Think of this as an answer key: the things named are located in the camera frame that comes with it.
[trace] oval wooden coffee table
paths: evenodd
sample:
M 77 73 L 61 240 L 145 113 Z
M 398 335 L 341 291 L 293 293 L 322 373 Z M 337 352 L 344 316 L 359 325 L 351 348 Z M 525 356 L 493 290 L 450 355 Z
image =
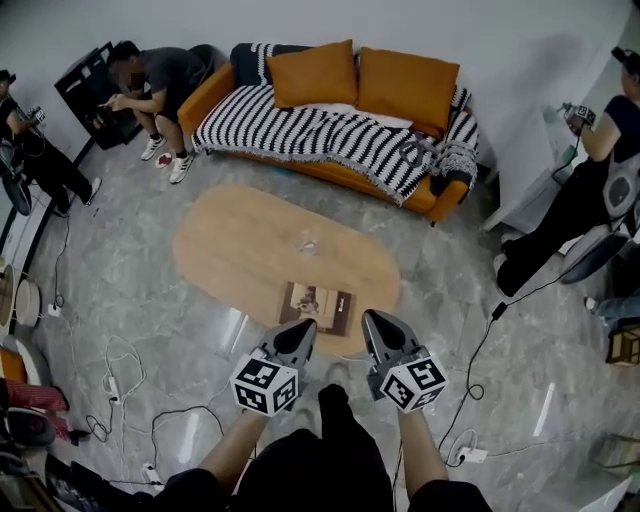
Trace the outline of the oval wooden coffee table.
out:
M 198 198 L 173 256 L 187 281 L 267 327 L 278 324 L 287 281 L 353 294 L 347 336 L 318 334 L 326 354 L 364 350 L 362 313 L 392 312 L 398 299 L 398 267 L 371 237 L 241 185 Z

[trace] gray tile floor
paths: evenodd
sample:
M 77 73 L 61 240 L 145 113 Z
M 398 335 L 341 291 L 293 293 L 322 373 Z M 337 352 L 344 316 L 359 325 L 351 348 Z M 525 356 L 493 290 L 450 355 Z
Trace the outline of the gray tile floor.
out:
M 172 186 L 167 170 L 140 161 L 144 143 L 141 135 L 129 146 L 94 148 L 83 162 L 83 171 L 89 177 L 102 176 L 104 184 L 90 208 L 73 205 L 68 249 L 58 266 L 64 315 L 73 336 L 63 320 L 47 317 L 33 339 L 70 398 L 69 420 L 76 427 L 85 425 L 87 414 L 102 421 L 109 417 L 101 384 L 107 348 L 108 357 L 118 359 L 133 352 L 123 340 L 130 342 L 142 360 L 146 380 L 127 399 L 126 420 L 116 408 L 113 434 L 106 444 L 92 439 L 73 449 L 58 443 L 56 452 L 104 478 L 139 480 L 141 466 L 153 459 L 145 432 L 154 415 L 208 403 L 223 389 L 239 355 L 257 342 L 263 328 L 181 279 L 171 254 L 173 233 L 196 198 L 208 187 L 230 182 L 268 191 L 369 233 L 395 255 L 402 275 L 396 313 L 440 356 L 452 381 L 428 416 L 439 441 L 464 394 L 465 368 L 487 316 L 500 301 L 491 265 L 500 233 L 480 229 L 495 207 L 490 191 L 479 185 L 454 215 L 431 228 L 425 218 L 382 201 L 225 155 L 200 155 L 187 179 Z M 50 221 L 31 269 L 45 304 L 53 299 L 54 262 L 65 232 L 66 221 Z M 529 287 L 554 279 L 559 262 L 550 261 Z M 631 434 L 640 428 L 640 373 L 604 363 L 605 333 L 582 307 L 584 294 L 602 291 L 604 282 L 599 275 L 586 284 L 553 285 L 514 306 L 494 325 L 473 367 L 471 380 L 483 384 L 486 395 L 479 402 L 467 401 L 453 435 L 475 429 L 479 446 L 491 457 L 483 465 L 467 463 L 451 473 L 477 484 L 496 511 L 517 510 L 560 468 L 565 473 L 580 471 L 602 433 Z M 311 408 L 316 421 L 314 394 L 335 361 L 314 355 L 310 385 L 296 404 Z M 394 407 L 371 401 L 364 381 L 367 364 L 348 364 L 354 412 L 375 436 L 392 473 L 399 442 Z M 113 362 L 112 369 L 121 390 L 140 378 L 131 357 Z M 556 384 L 558 412 L 553 428 L 534 438 L 551 382 Z M 239 414 L 228 389 L 210 404 L 224 428 Z M 163 479 L 198 464 L 220 438 L 206 411 L 193 414 L 198 427 L 190 457 L 189 450 L 181 457 L 186 416 L 175 415 L 156 432 Z M 128 426 L 123 429 L 124 421 Z M 291 416 L 277 417 L 263 445 L 290 432 L 293 423 Z M 531 446 L 541 442 L 545 444 Z M 519 451 L 499 455 L 513 450 Z M 402 473 L 398 503 L 400 510 L 407 506 Z

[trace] person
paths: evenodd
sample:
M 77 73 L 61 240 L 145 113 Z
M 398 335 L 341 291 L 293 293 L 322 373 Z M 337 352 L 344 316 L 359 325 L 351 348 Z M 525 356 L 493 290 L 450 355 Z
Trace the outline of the person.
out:
M 53 213 L 68 217 L 70 203 L 65 187 L 80 197 L 85 206 L 90 206 L 102 180 L 96 178 L 89 183 L 58 148 L 32 131 L 39 121 L 22 119 L 18 114 L 18 106 L 9 95 L 13 78 L 6 69 L 0 71 L 0 140 L 13 148 L 11 165 L 24 163 L 24 175 L 51 196 Z
M 599 316 L 605 325 L 612 325 L 625 318 L 640 318 L 640 288 L 629 297 L 621 299 L 595 300 L 586 297 L 584 305 L 591 313 Z
M 169 140 L 176 153 L 169 181 L 180 183 L 189 171 L 193 156 L 185 149 L 178 109 L 200 84 L 206 71 L 205 64 L 182 48 L 141 52 L 131 41 L 122 41 L 111 50 L 107 66 L 118 77 L 121 88 L 128 92 L 114 95 L 106 106 L 114 112 L 131 109 L 149 133 L 150 140 L 142 160 L 151 159 Z M 144 93 L 146 82 L 151 87 L 150 97 Z
M 497 285 L 508 297 L 518 290 L 565 242 L 609 222 L 603 188 L 611 158 L 624 162 L 640 152 L 640 55 L 627 50 L 622 63 L 624 95 L 614 97 L 595 130 L 573 121 L 589 155 L 578 165 L 536 230 L 517 240 L 503 238 L 494 260 Z
M 322 439 L 309 429 L 296 430 L 264 448 L 243 475 L 269 423 L 246 410 L 199 468 L 173 476 L 148 510 L 394 510 L 378 447 L 354 418 L 344 387 L 330 384 L 318 402 Z M 398 424 L 410 511 L 491 510 L 477 487 L 449 480 L 421 410 L 398 412 Z

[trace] electrical outlet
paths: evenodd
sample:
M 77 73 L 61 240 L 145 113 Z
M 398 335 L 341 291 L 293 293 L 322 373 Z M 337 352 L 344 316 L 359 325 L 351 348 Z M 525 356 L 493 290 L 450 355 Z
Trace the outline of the electrical outlet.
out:
M 458 460 L 460 460 L 460 457 L 464 456 L 465 462 L 474 462 L 475 464 L 482 464 L 487 458 L 487 454 L 488 454 L 487 450 L 478 450 L 477 448 L 475 450 L 472 450 L 471 448 L 468 448 L 465 446 L 458 453 Z
M 49 304 L 48 312 L 49 312 L 49 315 L 55 318 L 60 318 L 60 308 L 56 307 L 55 304 Z

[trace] person's arm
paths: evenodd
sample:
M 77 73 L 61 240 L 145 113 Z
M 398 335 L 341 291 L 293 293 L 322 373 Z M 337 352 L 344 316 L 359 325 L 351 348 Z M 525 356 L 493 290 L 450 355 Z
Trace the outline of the person's arm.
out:
M 594 162 L 602 162 L 613 151 L 620 139 L 620 130 L 608 113 L 602 114 L 595 131 L 582 124 L 582 144 L 589 158 Z
M 423 485 L 433 480 L 449 480 L 449 474 L 433 442 L 422 410 L 408 414 L 398 411 L 398 424 L 407 495 L 412 499 Z
M 269 418 L 245 411 L 200 464 L 219 482 L 222 490 L 231 495 L 262 435 Z
M 39 121 L 35 118 L 28 119 L 26 121 L 20 119 L 20 116 L 18 116 L 18 113 L 15 110 L 12 110 L 9 117 L 7 117 L 7 124 L 14 135 L 20 135 L 21 133 L 28 132 L 31 128 L 37 126 L 38 123 Z
M 124 94 L 116 94 L 106 103 L 106 106 L 114 112 L 131 108 L 139 112 L 146 112 L 147 114 L 157 114 L 162 112 L 166 100 L 167 90 L 163 89 L 162 91 L 153 93 L 150 100 L 138 99 Z

